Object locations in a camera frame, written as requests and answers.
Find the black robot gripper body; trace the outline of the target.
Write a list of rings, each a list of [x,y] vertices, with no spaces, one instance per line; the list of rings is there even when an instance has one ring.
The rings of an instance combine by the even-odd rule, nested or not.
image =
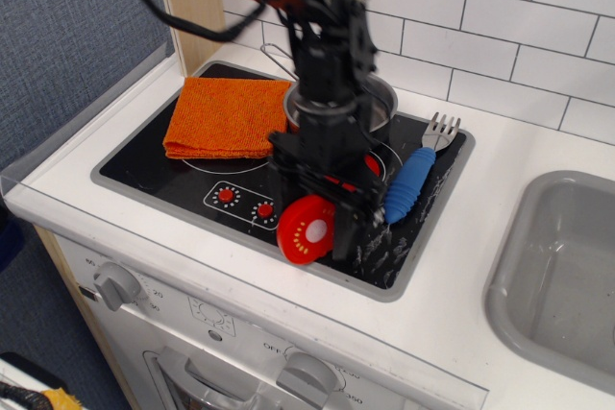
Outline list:
[[[383,221],[384,181],[364,157],[387,140],[387,128],[369,132],[370,109],[300,111],[299,131],[273,132],[270,164],[297,175],[301,198],[318,195],[334,206],[344,204],[366,215],[366,228]]]

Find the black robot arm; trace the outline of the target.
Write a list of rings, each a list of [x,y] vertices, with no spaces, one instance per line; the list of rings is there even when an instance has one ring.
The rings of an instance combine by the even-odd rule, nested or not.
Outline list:
[[[295,133],[272,133],[271,179],[283,208],[315,194],[334,206],[332,257],[346,259],[372,224],[384,193],[364,162],[376,98],[376,47],[366,0],[255,0],[277,10],[297,75]]]

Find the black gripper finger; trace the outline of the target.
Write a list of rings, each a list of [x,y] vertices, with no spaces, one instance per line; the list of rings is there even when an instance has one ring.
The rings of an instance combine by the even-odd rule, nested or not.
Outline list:
[[[301,198],[301,187],[295,173],[277,164],[269,165],[269,180],[276,213],[281,218],[283,212]]]
[[[345,261],[354,250],[366,226],[366,215],[344,204],[335,206],[332,260]]]

